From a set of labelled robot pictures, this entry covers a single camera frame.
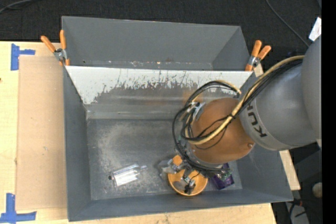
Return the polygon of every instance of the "clear plastic item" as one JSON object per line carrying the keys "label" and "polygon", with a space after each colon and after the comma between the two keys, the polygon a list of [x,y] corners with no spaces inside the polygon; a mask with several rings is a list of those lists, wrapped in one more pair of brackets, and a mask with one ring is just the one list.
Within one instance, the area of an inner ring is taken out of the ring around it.
{"label": "clear plastic item", "polygon": [[140,172],[146,168],[146,165],[140,166],[139,164],[134,163],[112,171],[110,179],[113,180],[116,187],[119,187],[129,182],[138,180]]}

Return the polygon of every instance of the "cable bundle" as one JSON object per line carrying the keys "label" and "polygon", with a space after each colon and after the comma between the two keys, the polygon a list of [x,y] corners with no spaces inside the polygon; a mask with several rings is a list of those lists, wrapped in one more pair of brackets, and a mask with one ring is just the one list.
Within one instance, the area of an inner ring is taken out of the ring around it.
{"label": "cable bundle", "polygon": [[[205,90],[210,88],[225,88],[228,90],[232,90],[236,93],[237,97],[241,95],[239,89],[237,89],[234,85],[227,81],[211,81],[200,88],[198,88],[187,100],[185,106],[179,110],[173,120],[173,139],[176,145],[176,149],[178,152],[184,157],[191,166],[195,167],[196,169],[215,172],[215,173],[224,173],[224,171],[220,168],[209,168],[202,166],[198,163],[195,163],[190,159],[187,154],[187,143],[200,145],[208,142],[209,140],[216,137],[218,134],[225,135],[225,130],[229,126],[229,124],[238,117],[241,112],[246,108],[246,106],[257,96],[261,93],[261,91],[271,82],[275,77],[278,77],[280,74],[286,72],[287,70],[302,64],[304,56],[294,56],[291,58],[287,58],[269,70],[267,70],[264,74],[262,74],[254,83],[253,85],[247,90],[247,92],[240,98],[239,103],[234,107],[231,113],[224,118],[221,118],[215,122],[213,122],[210,126],[205,128],[198,134],[194,136],[192,132],[192,125],[195,120],[195,112],[198,111],[198,107],[201,105],[199,102],[195,102],[196,98]],[[179,119],[182,122],[182,128],[180,130],[180,137],[177,139],[175,134],[175,125],[176,121]],[[216,122],[222,121],[219,127],[215,130],[206,133],[206,131],[212,127]]]}

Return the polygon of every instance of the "orange disc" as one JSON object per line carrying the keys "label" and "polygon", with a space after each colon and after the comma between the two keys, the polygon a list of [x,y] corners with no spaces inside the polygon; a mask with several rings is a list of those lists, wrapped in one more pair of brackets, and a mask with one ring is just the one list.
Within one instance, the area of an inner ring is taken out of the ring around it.
{"label": "orange disc", "polygon": [[[176,155],[173,158],[173,163],[175,165],[180,165],[182,162],[182,159],[179,155]],[[179,194],[184,195],[184,196],[195,196],[197,194],[200,194],[204,188],[206,187],[206,184],[208,183],[208,179],[206,177],[204,177],[201,174],[198,174],[198,171],[194,170],[190,173],[189,177],[193,178],[193,180],[195,180],[195,188],[192,190],[192,192],[190,194],[184,193],[184,191],[177,189],[174,186],[174,182],[180,182],[181,178],[184,174],[185,170],[181,170],[180,172],[176,173],[176,174],[167,174],[168,176],[168,181],[169,184],[171,185],[171,187]]]}

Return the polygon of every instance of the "blue tape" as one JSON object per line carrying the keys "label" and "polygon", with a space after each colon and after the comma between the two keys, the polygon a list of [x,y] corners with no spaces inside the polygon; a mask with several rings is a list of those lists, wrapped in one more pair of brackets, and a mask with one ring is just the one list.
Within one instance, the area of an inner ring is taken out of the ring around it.
{"label": "blue tape", "polygon": [[12,54],[11,54],[11,63],[10,63],[10,69],[18,70],[19,69],[19,56],[20,55],[35,55],[35,50],[20,50],[20,47],[12,43]]}
{"label": "blue tape", "polygon": [[17,221],[32,221],[36,218],[36,212],[17,214],[15,211],[15,195],[6,194],[6,212],[0,216],[0,223],[16,224]]}

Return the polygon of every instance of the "gray bin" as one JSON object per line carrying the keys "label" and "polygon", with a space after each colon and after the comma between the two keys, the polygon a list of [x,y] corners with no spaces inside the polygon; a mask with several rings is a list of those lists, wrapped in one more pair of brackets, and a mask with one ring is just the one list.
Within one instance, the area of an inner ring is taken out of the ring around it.
{"label": "gray bin", "polygon": [[[62,29],[71,59],[64,68],[70,221],[292,200],[279,153],[257,145],[230,163],[235,184],[223,190],[209,182],[186,199],[159,176],[158,163],[176,154],[172,117],[185,92],[216,78],[241,87],[253,76],[244,71],[249,53],[239,26],[65,16]],[[125,87],[122,82],[132,77],[123,75],[108,88],[111,72],[127,70],[147,82],[145,74],[159,73],[156,86]],[[192,80],[192,74],[201,79]],[[95,98],[86,99],[83,87]],[[147,166],[140,179],[115,188],[109,173],[134,162]]]}

